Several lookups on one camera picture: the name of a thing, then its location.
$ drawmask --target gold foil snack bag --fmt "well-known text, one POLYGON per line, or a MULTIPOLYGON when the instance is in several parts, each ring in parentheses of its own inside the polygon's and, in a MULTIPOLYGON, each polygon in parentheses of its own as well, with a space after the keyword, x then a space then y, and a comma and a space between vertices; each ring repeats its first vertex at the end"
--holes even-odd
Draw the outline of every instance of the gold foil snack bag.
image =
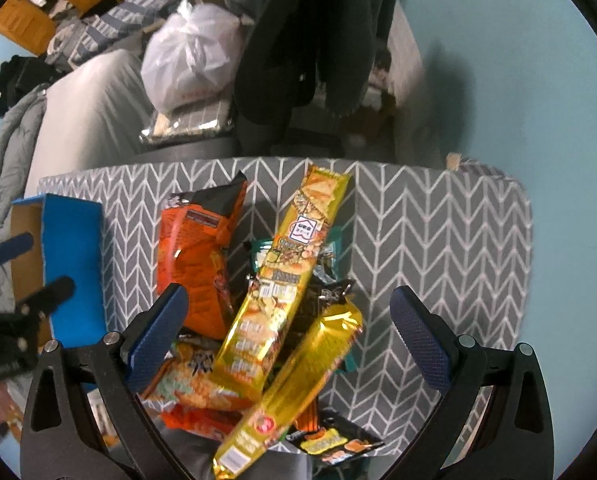
POLYGON ((325 386, 361 329, 360 310, 349 301, 323 312, 261 401, 243 416, 216 451, 216 479, 236 478, 278 441, 325 386))
POLYGON ((214 383, 261 398, 348 182, 349 175, 309 166, 218 352, 214 383))

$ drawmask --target logo on package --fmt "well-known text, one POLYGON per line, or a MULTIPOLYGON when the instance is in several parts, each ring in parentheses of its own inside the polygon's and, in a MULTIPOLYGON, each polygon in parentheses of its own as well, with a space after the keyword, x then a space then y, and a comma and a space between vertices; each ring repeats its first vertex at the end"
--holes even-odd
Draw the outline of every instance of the logo on package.
POLYGON ((300 215, 292 224, 290 238, 302 244, 308 244, 318 231, 318 221, 300 215))
POLYGON ((276 428, 276 422, 274 419, 267 415, 262 415, 255 425, 256 431, 261 434, 267 434, 276 428))
POLYGON ((218 227, 218 218, 208 215, 206 213, 201 213, 200 211, 196 211, 194 209, 190 209, 187 211, 187 218, 190 220, 194 220, 199 224, 207 225, 208 227, 216 228, 218 227))

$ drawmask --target black snack bag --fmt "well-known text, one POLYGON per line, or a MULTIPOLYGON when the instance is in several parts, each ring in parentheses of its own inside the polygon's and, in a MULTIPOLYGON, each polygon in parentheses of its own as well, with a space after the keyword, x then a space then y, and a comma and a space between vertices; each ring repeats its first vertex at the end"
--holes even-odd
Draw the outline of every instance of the black snack bag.
POLYGON ((318 415, 321 425, 318 431, 292 428, 285 441, 326 465, 338 465, 385 445, 380 437, 347 420, 329 406, 321 406, 318 415))
POLYGON ((341 280, 325 285, 318 278, 312 277, 288 330, 283 348, 278 355, 278 361, 283 362, 290 357, 291 352, 297 348, 312 323, 325 308, 331 304, 344 303, 345 295, 355 283, 354 280, 341 280))

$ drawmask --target chevron pattern fabric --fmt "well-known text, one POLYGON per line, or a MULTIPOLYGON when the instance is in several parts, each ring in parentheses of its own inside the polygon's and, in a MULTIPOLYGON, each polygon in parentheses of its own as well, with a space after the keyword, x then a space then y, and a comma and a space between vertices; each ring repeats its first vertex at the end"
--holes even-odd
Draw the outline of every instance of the chevron pattern fabric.
MULTIPOLYGON (((342 269, 357 280, 365 330, 354 348, 358 371, 336 374, 321 394, 350 420, 402 452, 438 401, 393 328, 392 290, 413 288, 457 334, 512 348, 529 287, 532 216, 514 179, 474 161, 459 171, 315 160, 351 173, 336 224, 343 227, 342 269)), ((102 282, 110 329, 122 330, 154 300, 160 210, 169 193, 227 183, 242 170, 250 184, 229 253, 233 290, 244 290, 243 242, 273 235, 308 161, 235 158, 102 168, 46 178, 40 192, 101 202, 102 282)), ((482 393, 462 441, 486 405, 482 393)), ((278 449, 286 449, 282 444, 278 449)))

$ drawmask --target cracker package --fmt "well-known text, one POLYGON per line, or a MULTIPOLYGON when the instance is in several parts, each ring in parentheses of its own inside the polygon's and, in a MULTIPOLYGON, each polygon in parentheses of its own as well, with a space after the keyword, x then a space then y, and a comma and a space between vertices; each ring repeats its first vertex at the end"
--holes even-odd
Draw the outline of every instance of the cracker package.
POLYGON ((316 398, 361 332, 360 310, 349 302, 328 307, 214 456, 218 480, 236 478, 278 442, 316 398))
POLYGON ((309 166, 216 357, 216 384, 261 398, 348 181, 349 175, 309 166))
POLYGON ((189 431, 219 442, 226 439, 242 416, 240 412, 218 412, 182 404, 176 404, 168 412, 161 413, 161 419, 168 428, 189 431))
MULTIPOLYGON (((267 253, 272 248, 273 238, 254 240, 250 243, 250 257, 252 269, 258 272, 261 269, 267 253)), ((334 226, 329 229, 325 243, 318 252, 316 265, 313 267, 313 276, 320 282, 328 284, 341 279, 339 262, 342 253, 342 229, 334 226)))
POLYGON ((211 381, 216 351, 178 341, 172 345, 172 353, 174 357, 163 362, 144 391, 144 399, 223 411, 245 410, 252 405, 251 400, 211 381))
POLYGON ((294 424, 285 441, 317 457, 326 465, 337 465, 357 458, 385 444, 380 437, 328 406, 319 409, 318 420, 319 428, 316 431, 294 424))
MULTIPOLYGON (((296 316, 291 326, 288 329, 288 334, 285 337, 285 342, 278 354, 278 359, 274 363, 272 373, 269 374, 266 386, 270 386, 276 375, 282 369, 291 353, 300 345, 301 341, 305 339, 307 331, 312 326, 312 323, 323 313, 325 308, 332 303, 344 303, 345 295, 349 292, 354 284, 354 280, 342 280, 341 282, 332 283, 331 285, 323 285, 318 283, 318 280, 312 277, 312 281, 307 286, 307 291, 301 301, 296 316)), ((356 362, 354 361, 353 353, 350 351, 345 358, 341 360, 336 373, 347 373, 356 370, 356 362)), ((304 431, 318 430, 318 408, 317 400, 314 399, 307 409, 298 415, 294 422, 294 427, 304 431)))
POLYGON ((243 206, 247 180, 174 193, 162 212, 157 292, 180 283, 190 297, 185 327, 222 340, 234 319, 224 251, 243 206))

